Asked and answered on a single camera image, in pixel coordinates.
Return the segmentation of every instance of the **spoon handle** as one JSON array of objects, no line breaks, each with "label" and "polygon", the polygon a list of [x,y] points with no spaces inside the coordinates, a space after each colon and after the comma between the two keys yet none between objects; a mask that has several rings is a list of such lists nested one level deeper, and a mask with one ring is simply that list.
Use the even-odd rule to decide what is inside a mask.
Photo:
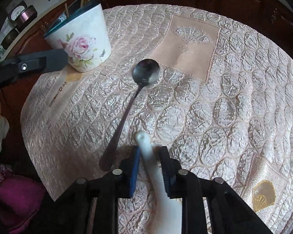
[{"label": "spoon handle", "polygon": [[113,134],[112,139],[110,140],[109,144],[107,145],[103,155],[100,158],[99,161],[99,167],[103,171],[110,171],[112,169],[113,162],[116,158],[116,150],[118,146],[119,139],[121,137],[121,133],[123,131],[125,122],[127,120],[128,114],[130,112],[130,109],[132,107],[133,102],[135,101],[137,95],[142,90],[143,87],[139,86],[133,97],[131,98],[129,104],[127,105],[127,108],[123,114],[123,117],[115,130],[115,133]]}]

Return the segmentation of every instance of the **white container with rose print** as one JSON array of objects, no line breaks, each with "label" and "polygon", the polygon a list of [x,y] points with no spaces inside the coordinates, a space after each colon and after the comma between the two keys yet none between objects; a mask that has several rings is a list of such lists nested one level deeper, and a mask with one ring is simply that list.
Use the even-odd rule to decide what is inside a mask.
[{"label": "white container with rose print", "polygon": [[80,0],[76,0],[69,6],[68,19],[63,13],[44,38],[52,48],[65,49],[68,63],[77,71],[88,72],[102,64],[112,48],[99,1],[90,0],[79,7]]}]

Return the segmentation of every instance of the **pink rose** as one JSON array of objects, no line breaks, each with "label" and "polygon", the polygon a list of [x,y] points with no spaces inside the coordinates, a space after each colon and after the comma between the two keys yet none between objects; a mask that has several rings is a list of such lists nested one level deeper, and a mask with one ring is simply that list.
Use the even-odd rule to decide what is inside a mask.
[{"label": "pink rose", "polygon": [[95,38],[73,37],[69,40],[66,46],[66,51],[70,57],[75,57],[80,60],[90,60],[94,57]]}]

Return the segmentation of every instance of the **metal bolt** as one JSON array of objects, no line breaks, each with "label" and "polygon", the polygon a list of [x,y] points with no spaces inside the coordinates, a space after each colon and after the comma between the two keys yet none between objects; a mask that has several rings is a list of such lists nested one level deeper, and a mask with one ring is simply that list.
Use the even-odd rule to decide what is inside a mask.
[{"label": "metal bolt", "polygon": [[188,171],[186,170],[186,169],[180,169],[179,171],[178,171],[178,173],[180,174],[180,175],[187,175],[188,174]]},{"label": "metal bolt", "polygon": [[123,171],[121,169],[115,169],[115,170],[112,171],[112,173],[114,175],[121,175],[123,173]]},{"label": "metal bolt", "polygon": [[225,182],[221,177],[216,177],[216,178],[214,178],[214,180],[218,184],[222,184],[223,182]]},{"label": "metal bolt", "polygon": [[22,68],[23,71],[26,70],[27,69],[27,63],[23,63],[21,68]]},{"label": "metal bolt", "polygon": [[84,184],[84,183],[86,183],[87,182],[87,180],[85,179],[85,178],[82,178],[82,177],[80,177],[80,178],[78,178],[77,180],[76,180],[76,183],[78,184],[78,185],[82,185],[82,184]]}]

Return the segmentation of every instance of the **round table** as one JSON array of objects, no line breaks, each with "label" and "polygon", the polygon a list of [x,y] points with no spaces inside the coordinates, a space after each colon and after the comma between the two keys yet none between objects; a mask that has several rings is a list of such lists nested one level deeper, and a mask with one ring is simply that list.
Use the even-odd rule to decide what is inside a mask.
[{"label": "round table", "polygon": [[[221,176],[273,233],[289,233],[293,60],[254,29],[199,9],[143,4],[104,15],[110,58],[85,74],[67,67],[42,75],[22,110],[24,142],[51,197],[80,176],[104,175],[99,158],[138,87],[132,67],[157,57],[160,78],[138,95],[115,166],[135,144],[133,134],[146,131],[183,168],[201,178]],[[174,46],[170,38],[184,43]],[[153,200],[141,164],[134,197],[119,200],[119,233],[147,233]]]}]

